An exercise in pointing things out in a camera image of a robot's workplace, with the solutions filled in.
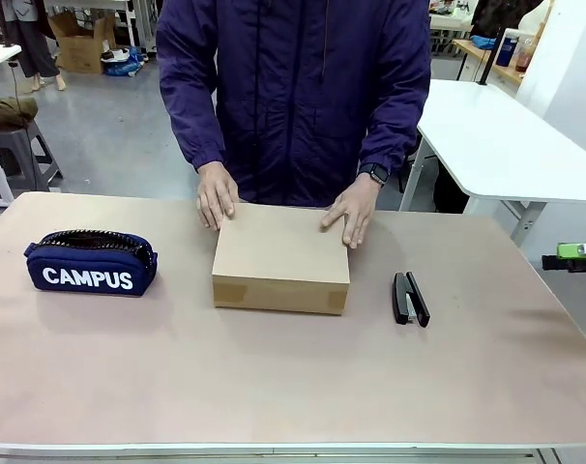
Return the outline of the person's right hand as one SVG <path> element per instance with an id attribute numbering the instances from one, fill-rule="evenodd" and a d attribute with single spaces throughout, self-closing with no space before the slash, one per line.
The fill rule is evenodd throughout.
<path id="1" fill-rule="evenodd" d="M 219 161 L 198 168 L 200 182 L 196 206 L 203 225 L 219 231 L 225 218 L 233 218 L 240 201 L 238 187 L 224 165 Z"/>

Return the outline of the person's left hand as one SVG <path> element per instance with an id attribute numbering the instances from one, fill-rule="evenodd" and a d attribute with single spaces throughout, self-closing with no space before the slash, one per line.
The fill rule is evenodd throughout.
<path id="1" fill-rule="evenodd" d="M 364 242 L 366 229 L 375 212 L 382 185 L 369 174 L 359 174 L 356 180 L 335 200 L 321 220 L 321 228 L 328 229 L 344 218 L 341 236 L 343 244 L 357 248 Z"/>

